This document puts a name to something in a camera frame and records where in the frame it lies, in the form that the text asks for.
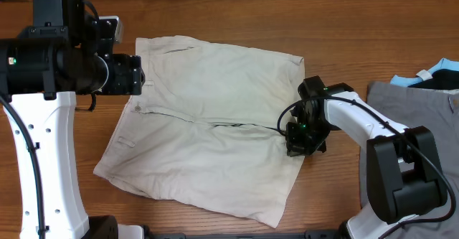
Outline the beige shorts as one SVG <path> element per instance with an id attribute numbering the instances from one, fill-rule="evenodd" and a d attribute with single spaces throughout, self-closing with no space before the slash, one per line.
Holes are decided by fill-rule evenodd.
<path id="1" fill-rule="evenodd" d="M 279 225 L 303 158 L 277 131 L 301 56 L 173 36 L 136 40 L 146 81 L 94 172 L 155 200 Z"/>

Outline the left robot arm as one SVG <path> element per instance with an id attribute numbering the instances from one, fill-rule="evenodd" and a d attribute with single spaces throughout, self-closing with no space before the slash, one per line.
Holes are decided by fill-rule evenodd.
<path id="1" fill-rule="evenodd" d="M 116 54 L 118 17 L 88 0 L 32 0 L 33 23 L 1 41 L 1 104 L 16 147 L 21 238 L 146 238 L 141 225 L 89 216 L 77 179 L 78 95 L 140 95 L 141 59 Z"/>

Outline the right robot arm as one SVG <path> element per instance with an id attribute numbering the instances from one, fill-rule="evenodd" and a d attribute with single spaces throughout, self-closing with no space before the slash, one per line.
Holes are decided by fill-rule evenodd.
<path id="1" fill-rule="evenodd" d="M 443 222 L 457 205 L 443 174 L 433 134 L 408 128 L 368 106 L 346 83 L 325 86 L 318 76 L 298 86 L 300 99 L 286 108 L 295 118 L 278 132 L 288 156 L 326 151 L 331 131 L 342 130 L 366 152 L 368 204 L 336 230 L 305 238 L 386 238 L 407 225 Z"/>

